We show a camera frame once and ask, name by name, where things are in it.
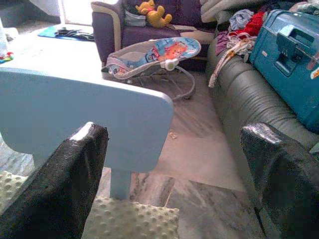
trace debris on floor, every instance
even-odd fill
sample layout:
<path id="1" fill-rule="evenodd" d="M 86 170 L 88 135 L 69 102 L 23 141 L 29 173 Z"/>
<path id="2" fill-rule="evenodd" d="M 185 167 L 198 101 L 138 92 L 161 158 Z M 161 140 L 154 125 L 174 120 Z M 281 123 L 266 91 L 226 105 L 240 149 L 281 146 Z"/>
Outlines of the debris on floor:
<path id="1" fill-rule="evenodd" d="M 170 135 L 170 137 L 171 137 L 172 139 L 176 139 L 176 138 L 177 138 L 177 134 L 175 134 L 175 133 L 173 133 L 173 132 L 170 132 L 169 135 Z"/>

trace suitcase handle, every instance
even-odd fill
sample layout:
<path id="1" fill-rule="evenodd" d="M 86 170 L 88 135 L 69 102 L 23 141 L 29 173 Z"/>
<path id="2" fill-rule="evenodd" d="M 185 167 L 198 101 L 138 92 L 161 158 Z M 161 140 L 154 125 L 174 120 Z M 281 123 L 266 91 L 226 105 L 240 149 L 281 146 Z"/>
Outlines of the suitcase handle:
<path id="1" fill-rule="evenodd" d="M 293 25 L 283 27 L 277 34 L 278 50 L 293 61 L 300 60 L 302 56 L 297 46 L 309 48 L 314 40 L 312 36 L 295 28 Z"/>
<path id="2" fill-rule="evenodd" d="M 287 77 L 292 74 L 302 58 L 299 46 L 309 48 L 315 39 L 295 28 L 293 25 L 283 27 L 277 34 L 277 46 L 281 53 L 275 66 Z"/>

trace blue suitcase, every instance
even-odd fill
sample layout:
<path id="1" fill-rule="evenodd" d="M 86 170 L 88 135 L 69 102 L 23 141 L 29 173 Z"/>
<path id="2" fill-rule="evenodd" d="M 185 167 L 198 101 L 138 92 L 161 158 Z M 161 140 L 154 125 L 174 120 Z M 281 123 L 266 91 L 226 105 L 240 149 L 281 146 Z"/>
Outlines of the blue suitcase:
<path id="1" fill-rule="evenodd" d="M 250 61 L 298 120 L 319 133 L 319 16 L 272 11 Z"/>

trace red cloth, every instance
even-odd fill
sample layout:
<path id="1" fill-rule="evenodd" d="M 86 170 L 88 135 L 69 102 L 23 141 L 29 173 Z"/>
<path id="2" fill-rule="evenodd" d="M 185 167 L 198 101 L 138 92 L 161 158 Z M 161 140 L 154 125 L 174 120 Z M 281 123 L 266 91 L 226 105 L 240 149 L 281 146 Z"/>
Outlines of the red cloth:
<path id="1" fill-rule="evenodd" d="M 263 16 L 264 16 L 264 12 L 260 11 L 259 13 L 256 13 L 255 15 L 252 16 L 252 18 L 250 19 L 250 22 L 247 23 L 247 25 L 245 26 L 244 29 L 240 29 L 240 30 L 236 30 L 233 32 L 230 32 L 229 35 L 237 35 L 243 32 L 248 33 L 250 36 L 257 36 L 260 28 L 263 25 Z"/>

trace purple sofa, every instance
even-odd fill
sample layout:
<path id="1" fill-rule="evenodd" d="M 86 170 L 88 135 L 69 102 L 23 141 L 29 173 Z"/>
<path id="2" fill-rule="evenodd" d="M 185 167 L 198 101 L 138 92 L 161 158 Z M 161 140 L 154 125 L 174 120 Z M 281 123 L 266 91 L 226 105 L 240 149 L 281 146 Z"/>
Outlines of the purple sofa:
<path id="1" fill-rule="evenodd" d="M 180 31 L 172 30 L 168 27 L 154 28 L 152 26 L 137 27 L 126 26 L 124 24 L 125 5 L 134 7 L 140 5 L 142 0 L 118 0 L 116 4 L 107 4 L 95 1 L 91 3 L 93 16 L 94 38 L 102 61 L 102 66 L 106 64 L 110 53 L 120 50 L 123 47 L 166 37 L 184 36 Z M 172 15 L 172 24 L 195 26 L 197 29 L 207 28 L 207 24 L 202 23 L 200 15 L 199 0 L 155 0 L 156 7 L 162 5 L 165 14 Z M 214 28 L 205 31 L 188 32 L 191 37 L 201 34 L 199 42 L 202 44 L 202 51 L 194 59 L 181 62 L 182 67 L 188 70 L 204 71 L 206 64 L 207 50 L 210 38 L 213 39 Z"/>

